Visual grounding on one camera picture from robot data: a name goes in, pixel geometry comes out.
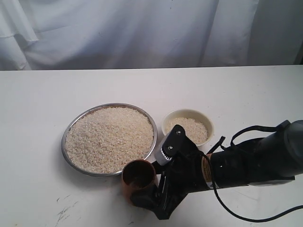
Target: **bowl rim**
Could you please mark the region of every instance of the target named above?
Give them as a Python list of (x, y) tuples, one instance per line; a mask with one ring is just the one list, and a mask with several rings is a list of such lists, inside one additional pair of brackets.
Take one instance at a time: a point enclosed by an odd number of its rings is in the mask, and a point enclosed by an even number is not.
[(163, 135), (164, 135), (164, 136), (166, 135), (166, 134), (165, 134), (165, 129), (164, 129), (164, 122), (165, 122), (165, 120), (166, 120), (171, 114), (173, 114), (173, 113), (175, 113), (175, 112), (180, 112), (180, 111), (191, 111), (191, 112), (196, 112), (197, 114), (200, 114), (200, 115), (202, 115), (203, 117), (205, 117), (205, 118), (210, 122), (210, 125), (211, 125), (211, 128), (212, 128), (212, 130), (213, 130), (213, 133), (212, 133), (211, 135), (207, 135), (207, 140), (205, 140), (205, 141), (204, 141), (203, 143), (201, 143), (201, 144), (196, 144), (196, 146), (197, 146), (197, 147), (200, 147), (200, 146), (202, 146), (202, 145), (208, 143), (208, 142), (211, 140), (211, 138), (214, 136), (214, 124), (213, 124), (213, 122), (210, 120), (210, 118), (209, 118), (207, 115), (205, 115), (204, 113), (202, 113), (202, 112), (200, 112), (200, 111), (193, 110), (193, 109), (178, 109), (178, 110), (174, 110), (174, 111), (171, 111), (170, 113), (168, 113), (168, 114), (163, 118), (163, 120), (162, 120), (162, 122), (161, 122), (161, 130), (162, 130)]
[(152, 144), (151, 144), (151, 147), (150, 147), (150, 150), (148, 151), (147, 155), (144, 157), (144, 160), (146, 160), (150, 155), (151, 153), (153, 152), (155, 146), (156, 146), (156, 142), (157, 142), (157, 136), (158, 136), (158, 132), (157, 132), (157, 126), (156, 126), (156, 123), (155, 121), (153, 120), (153, 118), (147, 113), (145, 112), (143, 109), (135, 106), (135, 105), (130, 105), (130, 104), (125, 104), (125, 103), (108, 103), (108, 104), (103, 104), (103, 105), (98, 105), (98, 106), (95, 106), (93, 108), (90, 108), (86, 111), (84, 111), (83, 113), (81, 113), (80, 115), (78, 115), (66, 128), (64, 134), (63, 134), (63, 137), (62, 137), (62, 140), (61, 140), (61, 152), (63, 154), (63, 157), (65, 159), (65, 161), (70, 165), (72, 166), (74, 169), (76, 169), (77, 171), (83, 173), (83, 174), (86, 174), (86, 175), (90, 175), (90, 176), (98, 176), (98, 177), (105, 177), (105, 176), (115, 176), (115, 175), (120, 175), (122, 173), (122, 170), (119, 170), (117, 172), (113, 172), (113, 173), (95, 173), (95, 172), (91, 172), (91, 171), (87, 171), (87, 170), (84, 170), (78, 166), (76, 166), (72, 161), (71, 159), (68, 157), (67, 153), (66, 153), (66, 148), (65, 148), (65, 142), (66, 142), (66, 136), (69, 132), (69, 130), (71, 129), (71, 127), (79, 120), (81, 119), (82, 117), (88, 115), (88, 114), (91, 114), (97, 110), (100, 110), (100, 109), (104, 109), (104, 108), (109, 108), (109, 107), (123, 107), (123, 108), (131, 108), (131, 109), (134, 109), (134, 110), (137, 110), (138, 112), (140, 112), (141, 114), (143, 114), (144, 116), (146, 116), (153, 128), (153, 141), (152, 141)]

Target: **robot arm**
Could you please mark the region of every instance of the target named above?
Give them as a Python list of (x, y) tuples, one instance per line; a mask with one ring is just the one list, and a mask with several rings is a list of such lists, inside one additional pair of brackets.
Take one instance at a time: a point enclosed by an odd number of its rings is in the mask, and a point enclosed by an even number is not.
[[(237, 136), (250, 130), (274, 133), (234, 145)], [(271, 128), (252, 126), (238, 132), (230, 147), (213, 153), (215, 148), (205, 155), (186, 136), (184, 129), (176, 125), (155, 153), (156, 161), (152, 165), (156, 174), (161, 174), (159, 186), (134, 192), (130, 197), (133, 205), (153, 211), (158, 219), (169, 219), (188, 193), (214, 189), (219, 202), (232, 215), (254, 222), (269, 221), (269, 218), (253, 220), (234, 214), (223, 204), (216, 189), (287, 183), (302, 174), (303, 121), (284, 121)]]

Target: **brown cup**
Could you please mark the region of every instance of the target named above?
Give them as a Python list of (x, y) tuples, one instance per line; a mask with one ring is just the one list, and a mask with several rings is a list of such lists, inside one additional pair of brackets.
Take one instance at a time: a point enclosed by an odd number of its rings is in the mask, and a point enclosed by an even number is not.
[(130, 200), (134, 192), (142, 191), (153, 187), (158, 183), (156, 171), (153, 165), (143, 159), (134, 160), (128, 163), (122, 172), (122, 193), (127, 202), (133, 205)]

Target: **white bowl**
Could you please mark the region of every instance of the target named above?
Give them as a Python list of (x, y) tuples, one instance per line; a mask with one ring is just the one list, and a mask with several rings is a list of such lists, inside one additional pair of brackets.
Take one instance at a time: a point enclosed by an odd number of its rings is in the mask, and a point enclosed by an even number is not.
[(201, 122), (202, 124), (205, 125), (206, 129), (207, 129), (207, 140), (204, 141), (201, 144), (196, 144), (197, 147), (202, 146), (203, 144), (206, 144), (207, 142), (210, 141), (210, 139), (213, 137), (214, 135), (214, 125), (211, 122), (211, 120), (204, 115), (203, 113), (200, 113), (199, 111), (196, 110), (189, 110), (189, 109), (181, 109), (181, 110), (175, 110), (171, 113), (169, 113), (164, 120), (162, 121), (162, 132), (164, 135), (166, 135), (165, 133), (165, 128), (166, 125), (168, 124), (168, 122), (174, 118), (178, 118), (178, 117), (185, 117), (185, 118), (192, 118), (195, 119), (198, 122)]

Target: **black cable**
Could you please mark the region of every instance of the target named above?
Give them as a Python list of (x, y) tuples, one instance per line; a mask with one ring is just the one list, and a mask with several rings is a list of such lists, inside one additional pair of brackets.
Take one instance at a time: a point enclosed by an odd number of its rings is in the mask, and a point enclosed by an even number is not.
[(260, 223), (260, 222), (268, 222), (268, 221), (272, 221), (272, 220), (275, 220), (277, 218), (280, 218), (286, 214), (289, 214), (290, 212), (293, 212), (295, 210), (299, 210), (299, 209), (303, 209), (303, 205), (300, 205), (300, 206), (296, 206), (296, 207), (293, 207), (293, 208), (290, 208), (280, 214), (277, 214), (275, 216), (272, 216), (270, 218), (265, 218), (265, 219), (250, 219), (250, 218), (245, 218), (245, 217), (242, 217), (234, 212), (232, 212), (224, 203), (223, 201), (221, 200), (221, 198), (219, 197), (219, 194), (217, 192), (217, 188), (216, 188), (216, 184), (215, 184), (215, 180), (214, 180), (214, 170), (213, 170), (213, 166), (212, 166), (212, 163), (209, 159), (209, 157), (207, 155), (205, 155), (203, 152), (201, 152), (203, 157), (206, 158), (209, 166), (210, 166), (210, 173), (211, 173), (211, 176), (212, 176), (212, 184), (213, 184), (213, 188), (214, 188), (214, 194), (216, 195), (216, 198), (217, 200), (219, 201), (219, 203), (224, 207), (224, 209), (226, 209), (231, 215), (235, 216), (236, 218), (239, 218), (241, 220), (244, 220), (244, 221), (249, 221), (249, 222), (255, 222), (255, 223)]

